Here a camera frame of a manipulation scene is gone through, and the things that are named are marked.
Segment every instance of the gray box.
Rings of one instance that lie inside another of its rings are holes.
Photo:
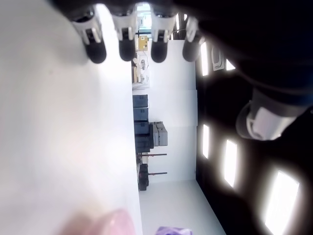
[[[148,121],[147,108],[134,108],[134,121]]]
[[[155,146],[158,146],[158,130],[155,124],[153,124],[153,142]]]
[[[165,128],[157,129],[158,130],[158,145],[167,146],[167,130]]]
[[[162,129],[162,128],[165,129],[165,126],[164,126],[163,122],[162,122],[162,123],[157,123],[157,124],[156,124],[156,127],[157,127],[158,129]]]
[[[149,123],[147,121],[134,122],[135,135],[148,134]]]
[[[133,107],[134,108],[145,108],[148,107],[148,95],[133,95]]]

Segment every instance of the ceiling light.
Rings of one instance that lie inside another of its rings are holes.
[[[201,45],[201,66],[202,76],[207,76],[209,74],[209,63],[207,59],[206,42]]]
[[[235,69],[235,66],[233,66],[229,60],[226,60],[226,70],[229,71],[229,70],[234,70]]]
[[[209,158],[209,135],[210,128],[203,125],[202,153],[206,158]]]
[[[265,225],[274,235],[282,235],[289,221],[299,183],[279,171],[270,196]]]
[[[224,162],[224,178],[232,187],[234,187],[235,182],[236,161],[237,161],[237,145],[227,140]]]
[[[179,30],[179,18],[178,18],[178,14],[176,15],[176,29]]]

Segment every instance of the equipment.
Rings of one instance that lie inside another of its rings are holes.
[[[95,63],[105,60],[106,51],[94,5],[105,4],[113,17],[121,58],[134,58],[135,4],[140,1],[52,2],[73,23]],[[184,58],[194,61],[204,38],[210,38],[254,86],[252,100],[236,123],[243,138],[274,140],[313,104],[312,2],[300,0],[297,7],[272,1],[264,2],[264,7],[252,7],[248,0],[148,2],[152,7],[151,57],[155,62],[165,60],[176,15],[182,11],[188,14]]]

